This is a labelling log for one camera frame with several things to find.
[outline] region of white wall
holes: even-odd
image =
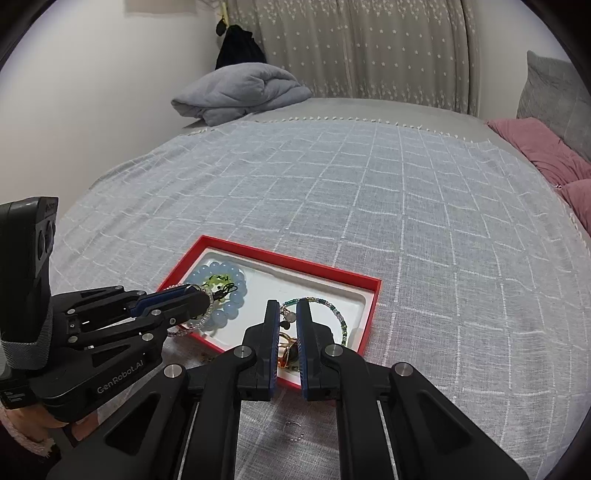
[[[483,119],[515,118],[527,78],[526,52],[568,60],[552,32],[521,0],[472,0],[480,37]]]
[[[170,100],[215,67],[216,21],[194,0],[57,0],[0,72],[0,203],[56,195],[63,215],[177,135]]]

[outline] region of jewelry tray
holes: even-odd
[[[245,275],[247,294],[237,318],[211,332],[197,330],[190,333],[195,340],[217,352],[224,352],[242,343],[248,327],[263,321],[267,300],[283,304],[291,299],[318,297],[332,303],[345,318],[347,347],[363,353],[378,301],[380,279],[203,235],[173,268],[158,291],[184,283],[197,265],[212,261],[236,264]],[[314,321],[328,325],[335,343],[340,343],[341,327],[333,312],[318,303],[310,303],[310,311]],[[289,330],[281,331],[297,336],[295,323]],[[277,377],[280,384],[300,388],[297,371],[280,368]]]

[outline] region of person's hand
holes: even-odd
[[[34,442],[48,439],[50,437],[49,429],[60,429],[68,425],[57,420],[39,403],[28,407],[15,408],[14,410],[6,410],[6,415],[19,432]],[[76,440],[80,441],[90,435],[98,425],[98,416],[94,411],[72,425],[72,435]]]
[[[72,425],[72,435],[76,438],[76,440],[81,441],[94,432],[98,426],[99,416],[95,410],[91,414],[84,417],[82,420],[78,420]]]

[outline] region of green beaded bracelet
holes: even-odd
[[[292,311],[288,310],[287,307],[291,307],[292,305],[295,305],[300,300],[308,300],[308,301],[311,301],[314,303],[320,303],[320,304],[325,305],[326,307],[330,308],[330,311],[335,314],[335,317],[337,317],[337,319],[340,322],[340,329],[341,329],[341,332],[343,333],[343,339],[341,340],[340,344],[343,346],[347,345],[347,323],[345,322],[345,319],[340,314],[340,312],[336,309],[336,307],[334,305],[332,305],[331,302],[326,301],[325,299],[319,299],[317,297],[303,297],[301,299],[292,299],[292,300],[285,302],[284,304],[281,305],[280,311],[281,311],[281,314],[283,315],[283,318],[286,321],[288,321],[290,323],[295,322],[296,314],[293,313]]]

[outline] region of bed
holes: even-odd
[[[203,234],[377,276],[365,357],[415,365],[541,479],[591,404],[591,257],[576,222],[476,118],[310,99],[188,129],[101,177],[60,221],[51,285],[154,290]],[[187,338],[163,354],[206,358]],[[236,478],[339,478],[330,406],[280,390],[241,415]]]

